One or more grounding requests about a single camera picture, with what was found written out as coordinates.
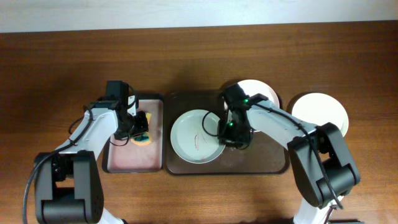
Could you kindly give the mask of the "green and yellow sponge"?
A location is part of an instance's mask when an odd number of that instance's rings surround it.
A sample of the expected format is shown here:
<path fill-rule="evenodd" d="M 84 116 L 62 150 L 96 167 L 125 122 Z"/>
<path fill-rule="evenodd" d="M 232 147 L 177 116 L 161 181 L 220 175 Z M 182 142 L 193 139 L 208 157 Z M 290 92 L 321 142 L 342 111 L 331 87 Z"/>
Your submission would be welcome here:
<path fill-rule="evenodd" d="M 138 146 L 147 146 L 149 144 L 152 143 L 152 135 L 149 132 L 149 125 L 150 125 L 150 120 L 152 117 L 151 113 L 148 112 L 144 112 L 145 115 L 145 121 L 146 121 L 146 127 L 147 127 L 147 131 L 140 133 L 138 135 L 135 135 L 131 138 L 131 142 L 138 145 Z"/>

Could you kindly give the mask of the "pale green plate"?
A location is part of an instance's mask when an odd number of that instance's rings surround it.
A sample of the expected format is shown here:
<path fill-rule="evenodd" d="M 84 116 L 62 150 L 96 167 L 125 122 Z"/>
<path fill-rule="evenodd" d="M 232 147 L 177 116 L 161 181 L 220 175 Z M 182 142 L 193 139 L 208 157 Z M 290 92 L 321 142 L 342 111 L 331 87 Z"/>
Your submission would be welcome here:
<path fill-rule="evenodd" d="M 190 110 L 172 125 L 170 141 L 175 153 L 192 164 L 215 160 L 225 149 L 215 136 L 220 118 L 207 110 Z"/>

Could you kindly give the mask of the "white plate with red stain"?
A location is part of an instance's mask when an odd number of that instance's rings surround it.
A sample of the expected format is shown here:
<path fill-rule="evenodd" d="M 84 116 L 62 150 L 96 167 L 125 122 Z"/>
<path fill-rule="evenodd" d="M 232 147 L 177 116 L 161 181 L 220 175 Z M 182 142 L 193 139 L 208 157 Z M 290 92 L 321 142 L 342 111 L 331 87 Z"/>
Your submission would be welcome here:
<path fill-rule="evenodd" d="M 259 80 L 243 80 L 227 86 L 222 91 L 221 94 L 224 97 L 224 107 L 226 109 L 229 106 L 229 102 L 233 101 L 227 100 L 226 95 L 233 95 L 237 90 L 237 87 L 240 87 L 245 95 L 254 96 L 256 94 L 261 94 L 270 98 L 269 103 L 272 102 L 274 104 L 272 109 L 279 108 L 280 106 L 276 92 L 269 85 Z M 285 129 L 283 126 L 281 126 L 280 119 L 271 117 L 271 113 L 269 111 L 256 114 L 257 112 L 260 112 L 260 109 L 261 108 L 259 106 L 255 106 L 248 111 L 248 120 L 251 127 L 256 131 L 261 131 L 269 136 L 283 135 Z"/>

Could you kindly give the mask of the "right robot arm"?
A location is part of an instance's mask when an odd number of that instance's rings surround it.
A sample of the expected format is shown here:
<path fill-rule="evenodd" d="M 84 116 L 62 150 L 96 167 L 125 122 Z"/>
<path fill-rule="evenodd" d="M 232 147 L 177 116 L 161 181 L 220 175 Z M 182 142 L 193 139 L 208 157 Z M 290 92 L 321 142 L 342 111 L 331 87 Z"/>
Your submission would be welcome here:
<path fill-rule="evenodd" d="M 222 93 L 232 120 L 219 122 L 218 139 L 228 146 L 249 144 L 254 130 L 268 135 L 289 152 L 294 179 L 303 201 L 294 223 L 329 223 L 341 199 L 360 182 L 357 165 L 340 130 L 302 121 L 278 108 L 266 96 Z"/>

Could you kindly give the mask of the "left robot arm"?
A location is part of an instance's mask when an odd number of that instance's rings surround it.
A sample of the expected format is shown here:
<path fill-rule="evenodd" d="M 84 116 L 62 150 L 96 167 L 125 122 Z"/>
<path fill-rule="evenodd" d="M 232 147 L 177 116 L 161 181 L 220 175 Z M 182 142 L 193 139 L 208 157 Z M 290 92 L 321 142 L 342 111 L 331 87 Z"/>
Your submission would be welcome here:
<path fill-rule="evenodd" d="M 121 101 L 93 102 L 70 137 L 53 152 L 35 158 L 39 223 L 125 223 L 104 207 L 97 158 L 110 137 L 130 140 L 148 131 L 145 112 L 129 113 Z"/>

